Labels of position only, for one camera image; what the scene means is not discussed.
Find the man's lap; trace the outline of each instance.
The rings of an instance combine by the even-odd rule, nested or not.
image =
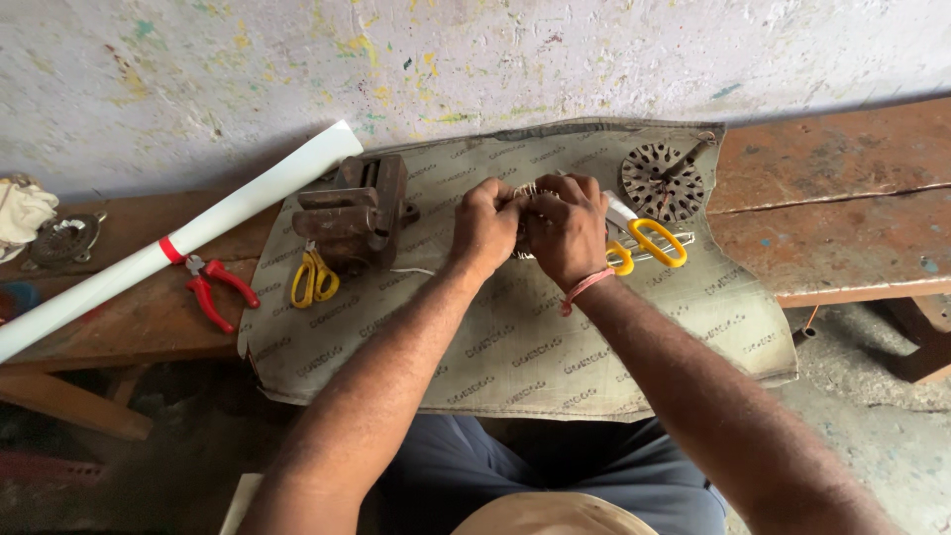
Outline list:
[[[618,505],[661,535],[723,533],[726,503],[656,419],[616,428],[608,444],[582,446],[581,454],[603,455],[599,468],[580,481],[552,486],[475,418],[418,414],[380,480],[387,524],[407,534],[448,534],[496,498],[561,490]]]

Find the scissors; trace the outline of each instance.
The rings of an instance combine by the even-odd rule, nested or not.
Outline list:
[[[613,191],[605,191],[604,193],[608,195],[608,221],[614,223],[619,228],[621,228],[621,230],[627,232],[631,238],[637,242],[637,246],[641,250],[647,251],[649,256],[656,258],[668,268],[679,268],[687,261],[687,251],[684,249],[683,244],[680,243],[680,240],[677,239],[677,236],[671,234],[669,230],[652,219],[637,217],[637,214],[634,212],[634,210],[628,208],[628,206],[625,205],[621,199],[619,199],[617,195],[614,194]],[[670,242],[670,245],[663,249],[659,248],[654,244],[654,242],[650,240],[650,238],[638,230],[641,227],[646,227],[657,232],[663,236],[664,239]],[[693,233],[687,232],[686,235],[689,239],[688,243],[692,242]],[[677,258],[670,258],[667,253],[671,250],[676,250],[679,256]],[[614,269],[615,274],[629,275],[632,271],[634,271],[634,259],[631,258],[630,249],[622,246],[617,240],[610,240],[608,242],[607,252],[605,255],[607,256],[611,254],[619,256],[622,260],[620,266],[611,266],[611,268]],[[645,257],[646,255],[641,255],[637,257],[636,260],[641,260]]]
[[[340,287],[340,278],[331,268],[323,262],[320,255],[317,254],[317,248],[313,241],[307,240],[307,245],[303,247],[303,261],[298,267],[298,273],[294,276],[294,286],[291,288],[291,305],[297,308],[307,308],[315,301],[326,301],[337,293]],[[307,274],[307,282],[304,286],[303,297],[298,301],[297,289],[301,282],[301,277]],[[326,290],[323,283],[327,277],[330,277],[330,286]]]

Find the orange wire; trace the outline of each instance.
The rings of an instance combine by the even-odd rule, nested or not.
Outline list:
[[[807,328],[809,328],[810,325],[812,325],[812,318],[816,317],[816,312],[818,311],[819,311],[819,306],[816,305],[816,307],[812,309],[812,315],[809,316],[809,321],[805,323],[805,327],[803,328],[803,330],[806,330]]]

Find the wooden bench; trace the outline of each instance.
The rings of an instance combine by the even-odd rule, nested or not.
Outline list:
[[[949,125],[951,99],[941,99],[731,130],[708,206],[713,234],[783,307],[949,292]],[[18,258],[0,265],[0,282],[29,281],[49,298],[225,195],[192,191],[61,207],[64,214],[108,212],[92,259],[56,272],[23,272]],[[222,260],[250,282],[277,210],[265,210],[197,253]],[[189,278],[184,267],[163,269],[0,365],[0,400],[122,438],[144,438],[145,417],[48,373],[233,357],[237,334],[225,335],[205,320],[184,288]],[[237,324],[241,297],[212,287],[222,316]]]

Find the red pliers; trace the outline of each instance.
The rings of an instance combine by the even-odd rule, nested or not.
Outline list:
[[[218,310],[215,309],[215,303],[211,300],[211,285],[202,276],[202,271],[209,277],[225,281],[235,287],[244,297],[249,307],[257,308],[261,306],[261,301],[258,300],[258,296],[255,295],[254,290],[238,277],[228,273],[227,270],[224,269],[224,264],[222,264],[221,261],[212,260],[206,264],[200,256],[193,254],[184,261],[184,266],[191,271],[192,275],[195,275],[184,287],[195,292],[195,296],[198,297],[198,304],[202,307],[204,315],[208,316],[208,319],[215,322],[218,327],[221,327],[225,333],[231,333],[235,328],[226,322],[224,318],[218,314]]]

